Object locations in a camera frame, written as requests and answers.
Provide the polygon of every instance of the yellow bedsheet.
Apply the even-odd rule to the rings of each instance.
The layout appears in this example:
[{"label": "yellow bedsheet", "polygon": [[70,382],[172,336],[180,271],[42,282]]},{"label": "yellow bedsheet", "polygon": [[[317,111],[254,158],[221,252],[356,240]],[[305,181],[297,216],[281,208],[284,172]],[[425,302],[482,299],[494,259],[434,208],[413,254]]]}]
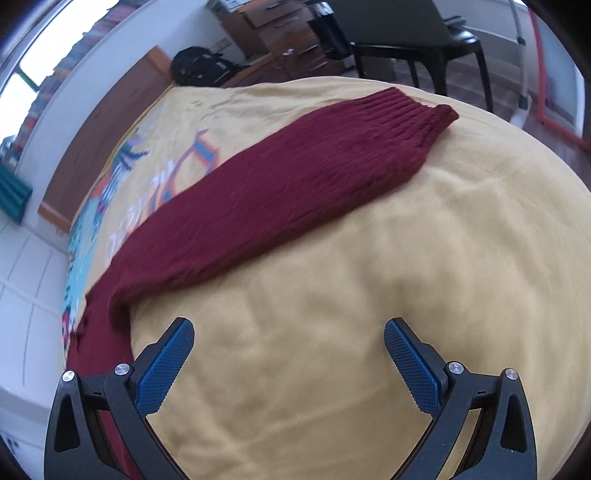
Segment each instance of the yellow bedsheet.
[{"label": "yellow bedsheet", "polygon": [[[177,168],[196,132],[206,131],[204,150],[198,144],[178,167],[176,191],[204,175],[208,151],[219,164],[313,109],[389,86],[318,78],[172,89],[151,112],[147,159],[105,213],[89,285],[116,251],[116,235],[124,239],[117,232],[145,218],[137,199],[149,203],[152,179]],[[540,480],[558,471],[588,425],[590,193],[503,120],[401,89],[460,114],[407,185],[213,281],[134,307],[136,355],[176,316],[195,325],[193,352],[149,417],[192,479],[390,478],[430,421],[383,346],[384,323],[395,316],[446,360],[520,373]],[[161,192],[166,181],[157,183]]]}]

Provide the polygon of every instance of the wall outlet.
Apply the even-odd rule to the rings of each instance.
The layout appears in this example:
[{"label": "wall outlet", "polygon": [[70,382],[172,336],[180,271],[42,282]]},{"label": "wall outlet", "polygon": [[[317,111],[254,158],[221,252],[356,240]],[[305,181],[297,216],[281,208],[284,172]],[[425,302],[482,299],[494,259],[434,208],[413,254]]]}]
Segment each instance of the wall outlet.
[{"label": "wall outlet", "polygon": [[230,45],[232,45],[230,39],[228,37],[223,37],[219,42],[217,42],[213,47],[211,47],[210,50],[213,53],[220,53],[222,50],[225,50]]}]

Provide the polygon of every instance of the floor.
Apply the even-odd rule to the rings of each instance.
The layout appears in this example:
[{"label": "floor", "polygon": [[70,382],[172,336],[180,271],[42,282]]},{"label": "floor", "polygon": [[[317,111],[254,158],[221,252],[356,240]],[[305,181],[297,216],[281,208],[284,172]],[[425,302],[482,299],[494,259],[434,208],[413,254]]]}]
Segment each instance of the floor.
[{"label": "floor", "polygon": [[63,251],[0,212],[0,436],[32,479],[43,478],[47,419],[64,371],[67,269]]},{"label": "floor", "polygon": [[[422,90],[434,92],[433,82],[423,65],[417,63],[419,84]],[[357,76],[355,69],[344,73],[345,76]],[[396,82],[403,85],[413,85],[410,70],[406,62],[399,61],[395,65]],[[447,89],[449,96],[478,108],[485,108],[482,84],[477,71],[467,71],[465,66],[454,62],[449,63],[447,71]],[[509,121],[515,109],[516,93],[495,82],[492,82],[492,96],[495,102],[495,114],[502,119]],[[538,139],[548,148],[553,150],[573,171],[583,180],[591,190],[591,151],[585,151],[570,141],[568,138],[556,133],[554,130],[542,125],[535,117],[535,104],[528,119],[525,122],[524,130]]]}]

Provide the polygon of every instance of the white wall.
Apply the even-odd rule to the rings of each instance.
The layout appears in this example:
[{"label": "white wall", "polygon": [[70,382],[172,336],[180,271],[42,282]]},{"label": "white wall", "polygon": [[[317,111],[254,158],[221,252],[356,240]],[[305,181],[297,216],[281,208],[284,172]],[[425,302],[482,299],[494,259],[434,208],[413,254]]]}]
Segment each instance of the white wall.
[{"label": "white wall", "polygon": [[[123,20],[78,64],[41,115],[22,153],[17,173],[33,188],[24,223],[64,247],[38,215],[49,181],[74,136],[115,83],[154,46],[166,53],[190,45],[212,46],[226,37],[218,20],[204,10],[206,0],[152,0]],[[228,48],[239,61],[240,50]]]},{"label": "white wall", "polygon": [[[463,16],[468,26],[486,30],[491,33],[516,38],[515,20],[511,14],[509,0],[433,0],[441,16]],[[523,5],[517,5],[521,27],[523,29],[526,50],[526,69],[530,90],[538,91],[538,54],[535,47],[534,30],[530,14]],[[466,59],[467,63],[476,65],[474,59]],[[519,83],[519,69],[500,61],[487,59],[491,73],[496,73]]]}]

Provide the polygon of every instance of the white floor tile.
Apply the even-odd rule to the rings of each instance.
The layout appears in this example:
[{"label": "white floor tile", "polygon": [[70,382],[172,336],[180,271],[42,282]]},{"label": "white floor tile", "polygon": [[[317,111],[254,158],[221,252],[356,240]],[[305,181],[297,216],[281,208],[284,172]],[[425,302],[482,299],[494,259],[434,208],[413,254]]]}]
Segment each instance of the white floor tile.
[{"label": "white floor tile", "polygon": [[61,312],[67,274],[67,257],[58,250],[53,250],[37,291],[37,300],[52,311]]},{"label": "white floor tile", "polygon": [[33,307],[25,353],[25,389],[37,403],[51,407],[64,371],[61,321]]},{"label": "white floor tile", "polygon": [[35,297],[51,251],[49,245],[36,235],[31,235],[12,268],[8,283],[29,297]]},{"label": "white floor tile", "polygon": [[4,227],[0,233],[0,279],[8,278],[30,235],[29,230],[13,223]]},{"label": "white floor tile", "polygon": [[26,443],[20,443],[17,451],[17,460],[31,480],[43,480],[43,455],[44,451]]},{"label": "white floor tile", "polygon": [[26,401],[21,405],[19,412],[4,409],[10,405],[3,404],[0,407],[0,430],[14,439],[42,449],[45,446],[50,410],[44,409],[42,412],[40,407],[31,406]]},{"label": "white floor tile", "polygon": [[0,385],[22,389],[25,344],[33,306],[4,288],[0,297]]}]

